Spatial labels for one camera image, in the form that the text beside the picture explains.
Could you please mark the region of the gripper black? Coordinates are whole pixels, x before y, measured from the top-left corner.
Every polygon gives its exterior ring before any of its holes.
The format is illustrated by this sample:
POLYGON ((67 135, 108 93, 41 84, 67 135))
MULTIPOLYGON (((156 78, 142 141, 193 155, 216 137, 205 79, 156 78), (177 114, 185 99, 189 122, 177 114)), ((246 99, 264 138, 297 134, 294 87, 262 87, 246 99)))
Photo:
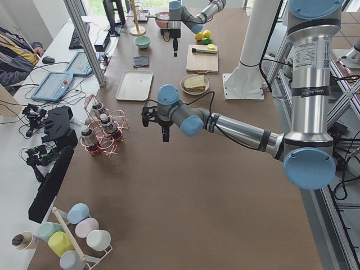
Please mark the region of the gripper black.
POLYGON ((163 142, 169 141, 169 128, 172 126, 172 121, 161 121, 159 124, 162 128, 163 142))
POLYGON ((178 56, 178 41, 177 41, 177 39, 181 37, 181 29, 180 28, 171 28, 170 37, 173 39, 174 57, 177 57, 178 56))

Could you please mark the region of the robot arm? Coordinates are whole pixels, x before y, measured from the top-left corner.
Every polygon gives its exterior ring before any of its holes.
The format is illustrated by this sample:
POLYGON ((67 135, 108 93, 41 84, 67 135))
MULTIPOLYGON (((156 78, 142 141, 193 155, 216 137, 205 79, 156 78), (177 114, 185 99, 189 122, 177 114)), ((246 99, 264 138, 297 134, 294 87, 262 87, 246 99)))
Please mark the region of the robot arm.
POLYGON ((203 25, 216 13, 221 12, 226 6, 226 0, 209 1, 209 4, 196 16, 193 16, 180 1, 169 2, 169 34, 173 39, 174 57, 178 56, 178 39, 181 37, 181 23, 184 23, 190 31, 198 34, 203 25))
POLYGON ((281 1, 258 1, 245 34, 238 66, 223 75, 224 96, 228 100, 261 100, 261 82, 271 86, 288 55, 293 63, 290 94, 276 99, 282 123, 289 129, 277 134, 270 130, 213 112, 211 108, 190 108, 170 84, 160 87, 157 104, 143 112, 144 121, 162 128, 169 140, 175 124, 187 136, 202 129, 220 134, 238 145, 269 153, 283 163, 286 178, 299 188, 318 190, 335 178, 333 138, 328 133, 327 113, 330 90, 332 39, 341 28, 342 1, 288 1, 287 31, 277 51, 278 61, 268 73, 262 62, 275 29, 281 1))

